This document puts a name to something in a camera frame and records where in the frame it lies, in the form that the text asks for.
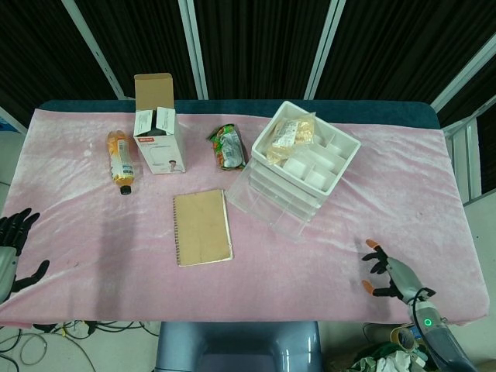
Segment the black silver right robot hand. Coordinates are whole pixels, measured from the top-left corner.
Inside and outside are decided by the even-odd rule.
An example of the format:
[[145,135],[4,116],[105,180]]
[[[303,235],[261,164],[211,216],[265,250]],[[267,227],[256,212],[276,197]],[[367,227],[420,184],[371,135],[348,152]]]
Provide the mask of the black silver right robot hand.
[[422,283],[415,272],[405,263],[388,256],[381,245],[372,239],[367,239],[366,244],[373,250],[362,258],[362,261],[376,260],[370,270],[371,274],[389,275],[387,288],[375,288],[369,281],[363,280],[365,291],[374,297],[397,298],[406,305],[415,299],[418,291],[422,290]]

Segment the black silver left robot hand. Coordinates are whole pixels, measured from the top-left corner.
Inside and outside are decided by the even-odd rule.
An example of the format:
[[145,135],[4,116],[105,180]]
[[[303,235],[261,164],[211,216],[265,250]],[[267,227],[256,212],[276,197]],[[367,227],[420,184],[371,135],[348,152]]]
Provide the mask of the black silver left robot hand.
[[12,293],[18,293],[38,283],[50,266],[49,260],[44,260],[31,276],[16,278],[19,258],[29,231],[39,217],[40,213],[33,213],[31,208],[9,217],[1,217],[1,303],[7,301]]

